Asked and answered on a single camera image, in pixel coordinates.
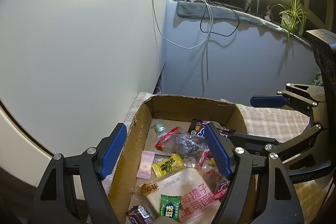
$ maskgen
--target cardboard box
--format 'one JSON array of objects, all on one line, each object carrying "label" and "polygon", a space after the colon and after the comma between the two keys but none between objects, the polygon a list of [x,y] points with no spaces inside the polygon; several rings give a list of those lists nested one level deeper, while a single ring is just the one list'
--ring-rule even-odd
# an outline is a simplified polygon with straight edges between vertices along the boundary
[{"label": "cardboard box", "polygon": [[[132,188],[144,181],[150,181],[137,179],[136,175],[142,151],[155,150],[156,136],[153,129],[150,130],[151,124],[157,119],[163,119],[168,129],[182,126],[184,130],[188,130],[193,118],[216,121],[226,128],[235,129],[236,132],[247,133],[244,119],[234,104],[176,95],[158,95],[145,101],[131,124],[109,194],[112,208],[121,223],[125,223],[125,212],[130,207]],[[251,216],[254,192],[255,180],[252,176],[250,191],[241,217],[242,223]]]}]

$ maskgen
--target blue gripper pad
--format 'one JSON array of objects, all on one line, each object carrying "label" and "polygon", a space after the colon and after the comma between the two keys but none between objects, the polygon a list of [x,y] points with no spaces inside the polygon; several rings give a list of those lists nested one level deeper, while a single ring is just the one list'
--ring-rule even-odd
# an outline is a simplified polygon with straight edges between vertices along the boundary
[{"label": "blue gripper pad", "polygon": [[229,156],[209,124],[207,124],[204,128],[204,138],[211,151],[211,155],[215,159],[219,173],[225,176],[226,178],[230,178],[233,172],[230,168]]},{"label": "blue gripper pad", "polygon": [[102,164],[99,177],[104,180],[112,173],[119,154],[126,142],[127,129],[123,123],[118,123],[109,137],[103,138],[97,146],[98,152],[103,152],[101,156]]},{"label": "blue gripper pad", "polygon": [[270,107],[270,108],[282,108],[287,105],[288,99],[282,95],[276,96],[253,96],[250,100],[252,107]]}]

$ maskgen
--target barcode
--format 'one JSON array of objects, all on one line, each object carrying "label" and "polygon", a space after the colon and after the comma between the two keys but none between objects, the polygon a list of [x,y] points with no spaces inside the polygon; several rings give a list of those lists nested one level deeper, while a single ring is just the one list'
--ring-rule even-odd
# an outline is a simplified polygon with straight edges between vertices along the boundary
[{"label": "barcode", "polygon": [[149,218],[149,214],[146,212],[144,207],[139,206],[138,211],[142,215],[143,218]]}]

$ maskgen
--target window sill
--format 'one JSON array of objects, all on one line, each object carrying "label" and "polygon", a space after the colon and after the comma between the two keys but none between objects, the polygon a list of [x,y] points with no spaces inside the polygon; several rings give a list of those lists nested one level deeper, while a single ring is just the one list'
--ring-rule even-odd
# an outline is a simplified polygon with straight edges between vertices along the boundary
[{"label": "window sill", "polygon": [[[176,6],[176,14],[180,18],[202,19],[203,14],[204,14],[204,9],[205,9],[205,4],[203,3],[178,1],[177,6]],[[225,7],[211,6],[211,10],[212,10],[214,20],[238,20],[236,15],[232,12],[231,9],[228,9]],[[283,34],[287,33],[284,28],[282,28],[281,26],[273,22],[269,22],[267,20],[264,20],[259,17],[255,17],[253,15],[247,14],[242,11],[236,10],[235,12],[237,13],[241,21],[245,21],[245,22],[248,22],[256,26],[263,26],[271,31],[281,32]],[[204,19],[209,19],[208,13],[205,13]],[[310,44],[307,41],[305,41],[303,38],[300,38],[296,35],[295,37],[303,45],[310,48]]]}]

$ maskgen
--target blue rubber pad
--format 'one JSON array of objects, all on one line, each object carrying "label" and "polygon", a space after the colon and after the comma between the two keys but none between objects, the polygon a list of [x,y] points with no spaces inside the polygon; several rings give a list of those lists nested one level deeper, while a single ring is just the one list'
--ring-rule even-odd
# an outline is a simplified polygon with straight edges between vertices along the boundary
[{"label": "blue rubber pad", "polygon": [[102,167],[100,170],[100,179],[105,179],[109,174],[112,173],[115,164],[117,163],[119,154],[124,146],[127,138],[127,129],[124,124],[120,127],[119,131],[116,133],[114,139],[112,140],[109,148],[102,157]]},{"label": "blue rubber pad", "polygon": [[250,100],[252,107],[282,108],[288,104],[283,96],[253,96]]},{"label": "blue rubber pad", "polygon": [[211,151],[211,155],[215,159],[219,173],[226,178],[231,177],[232,170],[230,169],[229,156],[219,142],[215,132],[208,124],[205,126],[204,129],[204,137]]}]

